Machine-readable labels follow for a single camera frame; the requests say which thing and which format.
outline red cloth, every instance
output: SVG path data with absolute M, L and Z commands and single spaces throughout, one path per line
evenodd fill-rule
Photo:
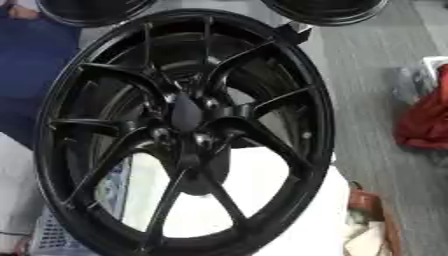
M 398 144 L 418 148 L 448 149 L 448 65 L 438 69 L 439 86 L 407 110 L 398 121 Z

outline rim lip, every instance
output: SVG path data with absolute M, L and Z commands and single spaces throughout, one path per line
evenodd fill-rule
M 297 217 L 303 212 L 303 210 L 308 206 L 309 202 L 314 198 L 315 194 L 319 190 L 325 176 L 327 173 L 327 169 L 331 162 L 331 156 L 334 149 L 334 117 L 333 117 L 333 109 L 330 101 L 330 97 L 328 95 L 328 92 L 326 91 L 324 82 L 318 73 L 316 67 L 313 65 L 313 63 L 309 60 L 309 58 L 305 55 L 302 50 L 300 50 L 298 47 L 296 47 L 292 42 L 289 42 L 287 39 L 283 38 L 281 35 L 279 35 L 276 31 L 274 31 L 274 28 L 269 27 L 268 25 L 261 23 L 257 20 L 254 20 L 249 17 L 245 17 L 243 15 L 226 12 L 226 11 L 216 11 L 216 10 L 206 10 L 206 9 L 181 9 L 181 10 L 172 10 L 172 11 L 166 11 L 166 12 L 160 12 L 153 15 L 148 15 L 133 21 L 130 21 L 129 23 L 109 32 L 107 35 L 103 36 L 102 38 L 98 39 L 96 42 L 91 44 L 86 50 L 81 51 L 77 57 L 75 57 L 69 65 L 66 66 L 66 68 L 62 71 L 62 73 L 59 75 L 59 77 L 55 80 L 54 84 L 52 85 L 51 90 L 47 94 L 47 100 L 44 103 L 43 108 L 41 109 L 38 125 L 36 129 L 36 146 L 34 150 L 35 154 L 35 161 L 36 161 L 36 175 L 39 187 L 44 195 L 44 198 L 49 203 L 49 207 L 54 213 L 54 215 L 62 221 L 65 227 L 67 227 L 68 230 L 71 231 L 73 236 L 83 243 L 85 243 L 88 247 L 93 248 L 94 250 L 104 254 L 104 255 L 117 255 L 121 256 L 120 251 L 114 251 L 114 249 L 123 247 L 110 247 L 109 249 L 104 249 L 105 244 L 101 244 L 100 242 L 92 242 L 89 237 L 91 238 L 94 236 L 94 234 L 86 234 L 85 231 L 81 232 L 81 227 L 77 226 L 74 223 L 71 223 L 70 216 L 67 215 L 67 212 L 63 209 L 61 209 L 60 206 L 58 206 L 57 198 L 54 193 L 52 193 L 52 182 L 49 182 L 48 180 L 48 168 L 46 163 L 46 154 L 45 152 L 46 147 L 48 146 L 48 142 L 46 142 L 44 139 L 47 138 L 47 125 L 46 125 L 46 116 L 51 111 L 50 107 L 55 101 L 55 97 L 58 95 L 60 96 L 60 89 L 62 85 L 66 82 L 66 79 L 71 76 L 74 68 L 78 66 L 78 62 L 81 60 L 89 59 L 92 55 L 97 53 L 99 50 L 107 48 L 108 43 L 111 43 L 111 41 L 114 41 L 114 39 L 117 39 L 117 37 L 122 36 L 123 34 L 126 34 L 126 32 L 133 31 L 136 26 L 142 23 L 147 22 L 154 22 L 157 20 L 166 20 L 170 16 L 174 17 L 182 17 L 182 15 L 186 15 L 187 17 L 191 17 L 192 15 L 218 15 L 219 17 L 223 17 L 224 19 L 234 19 L 234 21 L 238 23 L 245 24 L 245 28 L 247 28 L 250 31 L 255 31 L 259 34 L 270 34 L 275 35 L 279 38 L 279 41 L 281 41 L 282 47 L 286 47 L 287 54 L 291 55 L 289 56 L 291 61 L 295 63 L 295 65 L 298 67 L 299 70 L 304 70 L 306 76 L 311 77 L 310 79 L 313 80 L 313 84 L 318 88 L 316 91 L 316 98 L 320 100 L 318 102 L 319 105 L 321 105 L 321 109 L 325 109 L 326 111 L 323 111 L 321 113 L 322 116 L 320 118 L 322 119 L 322 123 L 325 124 L 325 127 L 319 127 L 320 132 L 322 130 L 325 130 L 324 134 L 326 136 L 323 136 L 323 139 L 321 141 L 320 148 L 321 150 L 318 150 L 317 152 L 321 155 L 319 155 L 319 163 L 315 164 L 315 170 L 314 170 L 314 177 L 311 178 L 308 183 L 306 184 L 307 193 L 304 193 L 302 198 L 298 200 L 298 202 L 295 204 L 294 208 L 291 209 L 290 212 L 286 215 L 282 215 L 282 219 L 279 219 L 278 223 L 276 225 L 273 225 L 274 228 L 269 227 L 268 231 L 263 231 L 262 234 L 258 235 L 255 239 L 247 239 L 246 241 L 239 241 L 235 242 L 231 245 L 230 251 L 234 253 L 235 255 L 246 255 L 247 253 L 252 253 L 254 251 L 257 251 L 258 249 L 265 246 L 267 243 L 271 242 L 273 239 L 278 237 L 283 231 L 285 231 L 296 219 Z M 195 254 L 195 255 L 225 255 L 227 256 L 229 252 L 229 249 L 220 249 L 215 250 L 212 253 L 201 253 L 201 254 Z
M 45 5 L 42 3 L 42 0 L 37 0 L 37 6 L 39 10 L 45 14 L 47 17 L 68 25 L 68 26 L 74 26 L 74 27 L 81 27 L 81 28 L 97 28 L 97 27 L 104 27 L 109 25 L 114 25 L 123 21 L 131 20 L 138 15 L 140 15 L 142 12 L 148 10 L 151 8 L 154 3 L 157 0 L 142 0 L 142 2 L 130 10 L 127 10 L 126 12 L 123 12 L 123 14 L 115 16 L 115 17 L 108 17 L 108 18 L 100 18 L 100 19 L 66 19 L 64 17 L 61 17 L 53 12 L 50 11 L 50 8 L 45 7 Z
M 376 5 L 369 6 L 368 8 L 358 8 L 355 11 L 344 12 L 344 16 L 326 17 L 325 15 L 319 16 L 307 13 L 306 11 L 300 12 L 298 10 L 293 10 L 283 4 L 277 3 L 275 0 L 261 1 L 273 11 L 291 20 L 310 25 L 328 27 L 351 25 L 373 18 L 378 15 L 389 2 L 389 0 L 380 0 Z

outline black rim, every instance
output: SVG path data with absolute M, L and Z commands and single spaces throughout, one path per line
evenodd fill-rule
M 331 10 L 331 8 L 321 10 L 319 9 L 322 8 L 320 5 L 317 5 L 316 9 L 310 9 L 308 4 L 313 6 L 313 1 L 301 1 L 302 4 L 300 1 L 297 3 L 290 2 L 289 5 L 285 5 L 277 0 L 261 1 L 280 15 L 298 22 L 317 26 L 345 26 L 362 22 L 378 15 L 389 2 L 389 0 L 367 0 L 363 4 L 362 1 L 355 1 L 357 6 L 347 8 L 346 10 Z M 328 4 L 333 6 L 334 2 L 330 0 Z
M 107 25 L 113 25 L 119 23 L 121 21 L 132 19 L 138 16 L 143 11 L 149 9 L 156 0 L 138 0 L 138 1 L 128 1 L 127 3 L 120 3 L 122 8 L 115 10 L 114 12 L 105 12 L 104 10 L 110 9 L 110 6 L 114 5 L 114 2 L 106 2 L 103 4 L 102 9 L 97 10 L 94 15 L 86 15 L 90 9 L 97 8 L 98 6 L 85 6 L 83 9 L 76 10 L 76 5 L 73 6 L 64 6 L 64 2 L 62 1 L 49 1 L 49 0 L 38 0 L 37 5 L 39 9 L 51 19 L 75 27 L 102 27 Z M 86 5 L 89 3 L 88 1 L 84 1 L 79 4 L 80 6 Z
M 214 50 L 223 50 L 219 42 L 225 38 L 244 50 L 215 55 Z M 180 52 L 193 52 L 186 51 L 193 45 L 191 49 L 202 56 L 195 55 L 193 64 L 179 64 L 182 72 L 179 65 L 170 65 L 168 54 L 179 44 L 185 47 Z M 140 58 L 131 63 L 132 51 Z M 278 83 L 263 86 L 251 77 L 246 65 L 254 60 L 275 66 L 274 73 L 282 74 Z M 104 77 L 118 81 L 118 89 L 107 82 L 110 88 L 95 98 L 90 90 L 101 88 L 99 79 Z M 255 101 L 237 105 L 229 99 L 227 87 L 240 87 Z M 126 109 L 129 102 L 138 102 L 138 114 L 124 120 L 119 109 Z M 292 147 L 258 121 L 277 109 L 291 134 Z M 302 139 L 301 125 L 312 131 L 311 138 Z M 44 196 L 61 223 L 97 252 L 246 255 L 289 227 L 314 197 L 330 163 L 334 125 L 331 103 L 315 67 L 275 29 L 227 12 L 177 10 L 125 24 L 81 52 L 47 96 L 37 135 L 37 174 Z M 111 141 L 102 150 L 98 150 L 98 136 Z M 251 217 L 223 189 L 226 170 L 215 172 L 210 164 L 216 155 L 225 162 L 222 152 L 242 138 L 276 152 L 290 168 L 278 193 Z M 146 232 L 117 221 L 94 197 L 98 182 L 137 152 L 157 156 L 171 178 Z M 91 170 L 86 173 L 83 168 Z M 193 191 L 188 177 L 200 179 L 196 185 L 205 190 Z M 181 192 L 212 194 L 234 225 L 202 237 L 164 237 L 164 222 Z

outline gray carpet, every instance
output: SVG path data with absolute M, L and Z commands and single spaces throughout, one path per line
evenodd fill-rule
M 270 24 L 281 22 L 259 1 L 160 2 L 157 10 L 226 8 Z M 404 152 L 391 136 L 397 111 L 391 94 L 394 68 L 413 65 L 424 56 L 448 54 L 448 10 L 442 5 L 393 0 L 380 16 L 364 23 L 315 29 L 303 46 L 324 75 L 335 103 L 337 165 L 349 180 L 384 197 L 401 230 L 405 256 L 448 255 L 448 170 Z

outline person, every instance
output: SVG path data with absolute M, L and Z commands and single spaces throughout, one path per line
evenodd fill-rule
M 80 29 L 39 13 L 34 0 L 0 0 L 0 132 L 32 149 L 46 92 L 78 51 Z

